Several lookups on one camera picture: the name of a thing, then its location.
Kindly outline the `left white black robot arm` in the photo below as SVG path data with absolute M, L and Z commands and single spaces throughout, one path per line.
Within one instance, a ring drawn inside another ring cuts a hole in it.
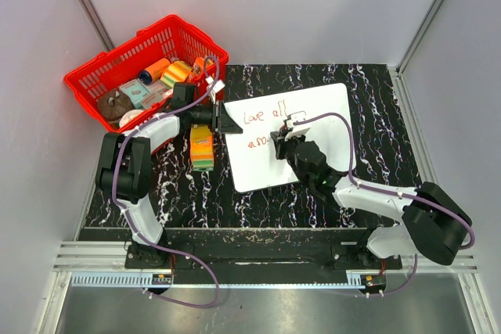
M 224 102 L 215 99 L 203 105 L 210 93 L 199 99 L 195 94 L 194 84 L 176 84 L 164 110 L 129 131 L 105 134 L 101 146 L 96 185 L 126 217 L 133 240 L 145 245 L 143 260 L 153 268 L 163 267 L 170 257 L 168 247 L 160 243 L 164 230 L 149 198 L 153 152 L 193 125 L 207 125 L 219 134 L 243 132 Z

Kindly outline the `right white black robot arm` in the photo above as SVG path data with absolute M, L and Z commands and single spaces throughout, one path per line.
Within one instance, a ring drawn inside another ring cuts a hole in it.
M 276 158 L 286 161 L 298 181 L 324 203 L 364 210 L 395 221 L 369 231 L 355 252 L 364 268 L 392 256 L 419 253 L 449 266 L 469 238 L 472 220 L 438 185 L 391 187 L 355 179 L 332 168 L 315 142 L 286 129 L 271 133 Z

